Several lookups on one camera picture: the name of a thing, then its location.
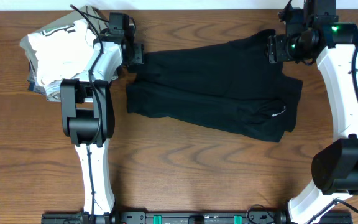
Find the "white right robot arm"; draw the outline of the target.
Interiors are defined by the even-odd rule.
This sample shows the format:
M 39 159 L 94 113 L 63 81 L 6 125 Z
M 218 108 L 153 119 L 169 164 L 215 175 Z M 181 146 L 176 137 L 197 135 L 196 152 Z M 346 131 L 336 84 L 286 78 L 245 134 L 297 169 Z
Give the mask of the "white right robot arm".
M 285 33 L 268 38 L 270 63 L 316 65 L 333 118 L 333 142 L 317 153 L 312 179 L 275 213 L 275 223 L 350 223 L 355 207 L 335 213 L 358 195 L 358 27 L 340 22 L 335 1 L 288 3 L 278 15 Z

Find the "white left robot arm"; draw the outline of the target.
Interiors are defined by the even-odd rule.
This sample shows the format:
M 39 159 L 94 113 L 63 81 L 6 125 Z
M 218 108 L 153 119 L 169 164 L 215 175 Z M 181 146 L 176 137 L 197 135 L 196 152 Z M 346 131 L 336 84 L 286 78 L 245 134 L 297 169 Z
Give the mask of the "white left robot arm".
M 80 159 L 85 190 L 83 211 L 64 223 L 120 222 L 108 165 L 115 127 L 110 85 L 119 69 L 144 62 L 144 47 L 134 41 L 135 32 L 131 16 L 110 13 L 107 28 L 95 33 L 94 52 L 84 71 L 60 84 L 63 132 Z

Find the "black t-shirt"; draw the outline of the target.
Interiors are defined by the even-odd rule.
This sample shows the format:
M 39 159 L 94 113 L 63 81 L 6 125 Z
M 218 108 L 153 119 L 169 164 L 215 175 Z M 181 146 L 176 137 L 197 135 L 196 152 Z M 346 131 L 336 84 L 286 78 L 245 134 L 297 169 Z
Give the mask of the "black t-shirt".
M 274 34 L 147 53 L 126 88 L 127 111 L 279 142 L 296 126 L 303 83 L 266 57 Z

